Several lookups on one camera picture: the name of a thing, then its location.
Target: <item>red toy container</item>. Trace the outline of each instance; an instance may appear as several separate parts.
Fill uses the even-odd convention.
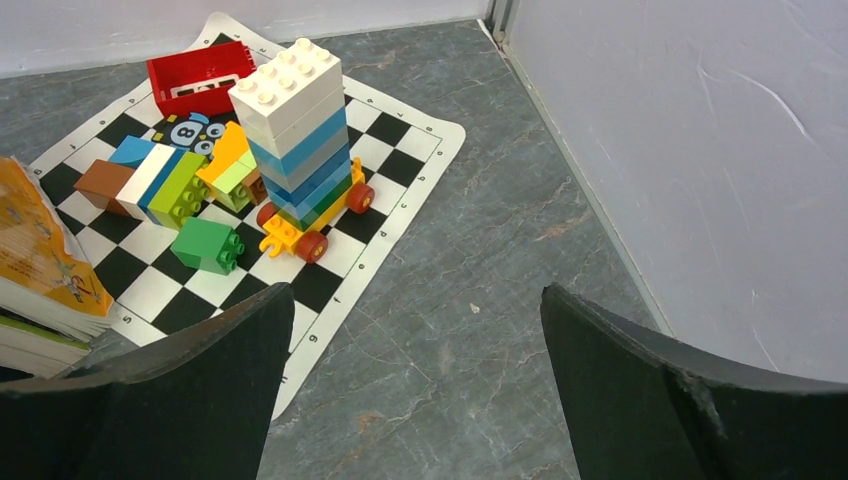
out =
[[[167,118],[232,112],[227,94],[239,78],[256,70],[250,50],[229,42],[147,61],[156,106]]]

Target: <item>striped block stack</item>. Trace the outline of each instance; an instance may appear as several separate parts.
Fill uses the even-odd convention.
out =
[[[301,38],[229,93],[278,215],[306,231],[352,184],[340,60]]]

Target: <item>brown toy block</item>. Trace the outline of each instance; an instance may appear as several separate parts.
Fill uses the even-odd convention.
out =
[[[254,168],[252,172],[248,173],[242,179],[241,184],[247,190],[247,198],[250,199],[250,203],[254,205],[259,205],[268,196],[268,192],[265,191],[265,182],[259,176],[258,168]]]
[[[129,215],[115,197],[135,173],[130,167],[105,160],[95,160],[77,180],[74,188],[97,208],[120,215]]]

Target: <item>dark green toy block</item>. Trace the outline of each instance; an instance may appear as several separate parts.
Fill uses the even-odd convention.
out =
[[[228,275],[236,268],[236,258],[244,253],[244,243],[232,227],[189,217],[171,244],[171,252],[186,267]]]

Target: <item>white wall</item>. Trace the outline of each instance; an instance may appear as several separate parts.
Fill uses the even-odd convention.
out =
[[[848,382],[848,3],[524,0],[519,63],[673,333]]]
[[[0,77],[185,49],[213,12],[271,40],[481,18],[487,0],[28,0],[0,14]]]

